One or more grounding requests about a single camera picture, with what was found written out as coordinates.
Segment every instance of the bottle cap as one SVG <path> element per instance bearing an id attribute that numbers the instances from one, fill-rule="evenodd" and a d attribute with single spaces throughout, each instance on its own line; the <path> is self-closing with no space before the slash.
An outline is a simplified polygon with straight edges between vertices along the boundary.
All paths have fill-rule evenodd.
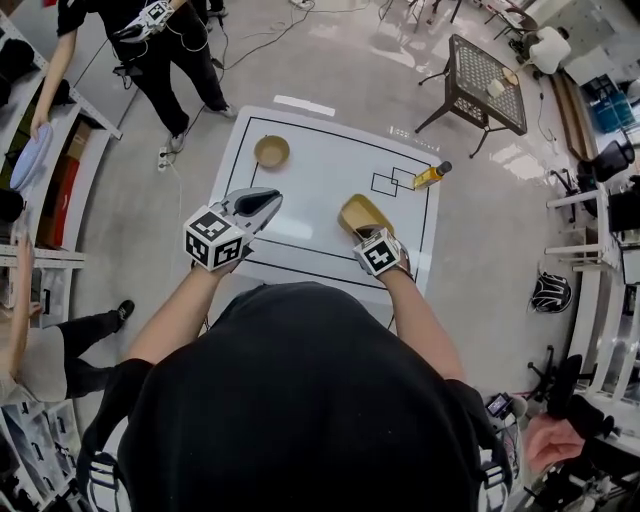
<path id="1" fill-rule="evenodd" d="M 451 169 L 452 169 L 451 162 L 449 162 L 448 160 L 445 160 L 438 167 L 436 167 L 436 171 L 441 176 L 443 174 L 447 174 Z"/>

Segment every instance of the yellow bottle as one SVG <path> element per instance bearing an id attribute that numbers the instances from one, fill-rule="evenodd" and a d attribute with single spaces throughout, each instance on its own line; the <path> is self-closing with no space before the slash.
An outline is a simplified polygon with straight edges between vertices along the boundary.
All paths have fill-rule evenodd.
<path id="1" fill-rule="evenodd" d="M 438 167 L 429 167 L 413 179 L 413 188 L 427 188 L 438 183 L 451 170 L 451 162 L 444 161 Z"/>

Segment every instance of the sleeve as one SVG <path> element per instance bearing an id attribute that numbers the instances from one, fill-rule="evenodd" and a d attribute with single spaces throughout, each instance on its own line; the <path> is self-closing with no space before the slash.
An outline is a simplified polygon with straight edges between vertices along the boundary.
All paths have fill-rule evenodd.
<path id="1" fill-rule="evenodd" d="M 78 488 L 82 494 L 87 489 L 94 454 L 104 448 L 118 423 L 131 413 L 152 368 L 151 363 L 142 359 L 129 359 L 113 368 L 98 414 L 82 437 L 76 470 Z"/>
<path id="2" fill-rule="evenodd" d="M 451 393 L 469 416 L 478 444 L 484 449 L 491 448 L 493 450 L 493 461 L 504 468 L 507 487 L 511 488 L 512 476 L 507 452 L 489 422 L 482 396 L 471 386 L 459 380 L 447 380 L 446 382 Z"/>
<path id="3" fill-rule="evenodd" d="M 76 30 L 86 15 L 86 0 L 58 0 L 58 37 Z"/>

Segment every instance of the black table leg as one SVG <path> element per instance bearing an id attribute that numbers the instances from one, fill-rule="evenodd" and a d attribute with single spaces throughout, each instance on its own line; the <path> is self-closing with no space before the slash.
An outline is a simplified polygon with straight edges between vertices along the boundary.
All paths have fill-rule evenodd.
<path id="1" fill-rule="evenodd" d="M 474 156 L 476 156 L 478 154 L 478 151 L 480 151 L 480 148 L 482 148 L 484 141 L 487 140 L 487 136 L 491 133 L 491 132 L 500 132 L 502 130 L 507 130 L 508 128 L 506 126 L 501 126 L 500 128 L 485 128 L 484 129 L 484 134 L 482 135 L 482 140 L 480 140 L 480 144 L 478 144 L 478 148 L 469 155 L 469 158 L 473 158 Z"/>
<path id="2" fill-rule="evenodd" d="M 444 67 L 444 69 L 442 70 L 442 73 L 438 73 L 437 75 L 430 75 L 427 78 L 425 78 L 424 80 L 420 80 L 418 82 L 418 85 L 422 85 L 423 83 L 425 83 L 427 80 L 431 80 L 432 78 L 435 78 L 437 76 L 442 76 L 442 75 L 448 75 L 449 74 L 449 63 L 451 62 L 451 60 L 447 61 L 446 66 Z"/>
<path id="3" fill-rule="evenodd" d="M 449 112 L 449 110 L 451 110 L 451 107 L 453 106 L 452 103 L 445 103 L 444 105 L 442 105 L 438 110 L 436 110 L 433 114 L 431 114 L 431 117 L 429 119 L 427 119 L 424 123 L 422 123 L 420 126 L 418 126 L 418 128 L 416 128 L 416 133 L 420 133 L 420 131 L 427 125 L 433 123 L 436 119 L 438 119 L 439 117 L 442 117 L 443 115 L 445 115 L 447 112 Z"/>
<path id="4" fill-rule="evenodd" d="M 456 10 L 453 11 L 453 16 L 451 16 L 451 21 L 449 21 L 449 23 L 453 23 L 453 20 L 456 19 L 456 16 L 458 15 L 458 9 L 460 9 L 461 3 L 462 3 L 462 0 L 458 0 L 458 5 L 456 5 Z"/>
<path id="5" fill-rule="evenodd" d="M 415 2 L 411 2 L 409 4 L 409 8 L 411 8 L 411 6 L 414 6 L 418 3 L 418 0 L 415 0 Z M 414 34 L 418 31 L 418 26 L 420 26 L 420 18 L 422 18 L 422 11 L 424 10 L 424 5 L 427 3 L 427 0 L 424 0 L 424 2 L 422 2 L 422 5 L 420 6 L 420 12 L 418 13 L 418 17 L 416 18 L 416 14 L 415 14 L 415 7 L 413 8 L 413 11 L 411 11 L 411 14 L 413 14 L 413 17 L 416 18 L 416 26 L 413 28 L 413 32 Z"/>
<path id="6" fill-rule="evenodd" d="M 493 40 L 495 41 L 495 40 L 496 40 L 496 39 L 498 39 L 502 34 L 506 33 L 508 30 L 509 30 L 509 26 L 504 27 L 504 28 L 500 31 L 500 33 L 499 33 L 496 37 L 494 37 L 494 38 L 493 38 Z"/>
<path id="7" fill-rule="evenodd" d="M 389 5 L 387 6 L 387 9 L 384 11 L 384 14 L 380 17 L 380 21 L 382 21 L 387 16 L 387 13 L 389 12 L 389 9 L 391 9 L 392 5 L 393 5 L 393 0 L 389 0 Z"/>

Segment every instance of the black pants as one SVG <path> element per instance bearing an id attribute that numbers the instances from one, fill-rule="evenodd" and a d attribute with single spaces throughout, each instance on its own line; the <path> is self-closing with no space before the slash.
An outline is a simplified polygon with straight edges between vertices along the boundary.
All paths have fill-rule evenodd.
<path id="1" fill-rule="evenodd" d="M 216 70 L 211 63 L 211 53 L 207 44 L 206 30 L 196 19 L 200 34 L 180 35 L 165 30 L 154 37 L 162 37 L 161 41 L 149 45 L 146 55 L 134 61 L 135 66 L 142 72 L 139 76 L 132 76 L 133 82 L 144 92 L 160 116 L 160 120 L 173 136 L 186 131 L 189 126 L 189 116 L 178 103 L 176 95 L 171 89 L 171 62 L 174 62 L 193 82 L 198 95 L 211 110 L 224 110 L 227 102 L 222 95 Z M 199 51 L 190 51 L 202 47 Z"/>
<path id="2" fill-rule="evenodd" d="M 112 368 L 96 368 L 79 357 L 91 345 L 113 334 L 119 327 L 118 320 L 118 312 L 113 310 L 58 325 L 64 338 L 67 398 L 79 398 L 104 389 Z"/>
<path id="3" fill-rule="evenodd" d="M 198 13 L 198 17 L 202 20 L 202 23 L 207 23 L 207 0 L 191 0 L 193 8 Z M 224 0 L 209 0 L 211 10 L 213 12 L 220 12 L 224 9 Z"/>

